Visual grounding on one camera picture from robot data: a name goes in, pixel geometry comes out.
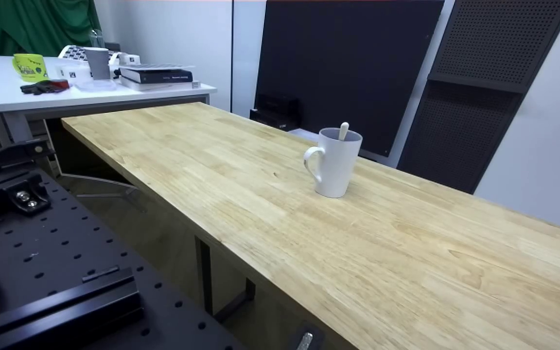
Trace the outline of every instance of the wooden table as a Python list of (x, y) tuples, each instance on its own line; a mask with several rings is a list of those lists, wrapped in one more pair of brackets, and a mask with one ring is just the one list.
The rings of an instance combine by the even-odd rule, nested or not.
[(65, 126), (358, 348), (560, 348), (560, 228), (368, 160), (319, 196), (306, 142), (203, 103)]

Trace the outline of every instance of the white desk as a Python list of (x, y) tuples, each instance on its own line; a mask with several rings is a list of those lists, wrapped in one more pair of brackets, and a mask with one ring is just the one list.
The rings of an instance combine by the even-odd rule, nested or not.
[[(57, 68), (71, 62), (61, 58), (45, 58), (49, 78), (59, 80)], [(168, 88), (154, 91), (137, 91), (113, 82), (104, 91), (82, 91), (71, 88), (63, 93), (24, 95), (20, 86), (26, 86), (12, 68), (12, 56), (0, 56), (0, 144), (8, 146), (32, 138), (28, 119), (51, 119), (80, 113), (100, 113), (148, 105), (170, 105), (183, 101), (207, 101), (216, 88), (201, 84), (199, 88)]]

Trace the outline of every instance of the green cloth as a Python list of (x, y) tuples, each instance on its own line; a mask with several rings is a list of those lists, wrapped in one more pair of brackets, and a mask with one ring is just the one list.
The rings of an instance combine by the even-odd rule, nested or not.
[(90, 45), (100, 18), (94, 0), (0, 0), (0, 29), (26, 53), (57, 56), (67, 45)]

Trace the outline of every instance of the white mug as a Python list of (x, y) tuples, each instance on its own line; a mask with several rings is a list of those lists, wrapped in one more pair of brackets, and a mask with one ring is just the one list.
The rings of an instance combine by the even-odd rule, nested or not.
[[(304, 167), (317, 181), (316, 191), (323, 196), (345, 196), (358, 152), (362, 146), (362, 134), (349, 130), (345, 140), (339, 140), (341, 128), (321, 128), (319, 146), (306, 150)], [(319, 167), (314, 169), (312, 160), (319, 156)]]

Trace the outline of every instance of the white wall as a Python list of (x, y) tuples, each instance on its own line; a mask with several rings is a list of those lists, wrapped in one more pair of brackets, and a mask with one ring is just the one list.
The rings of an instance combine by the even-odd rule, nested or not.
[(96, 0), (106, 41), (123, 45), (148, 64), (191, 66), (218, 88), (211, 103), (230, 107), (230, 0)]
[(234, 113), (249, 117), (255, 105), (265, 0), (236, 0)]
[(560, 35), (477, 195), (560, 226)]

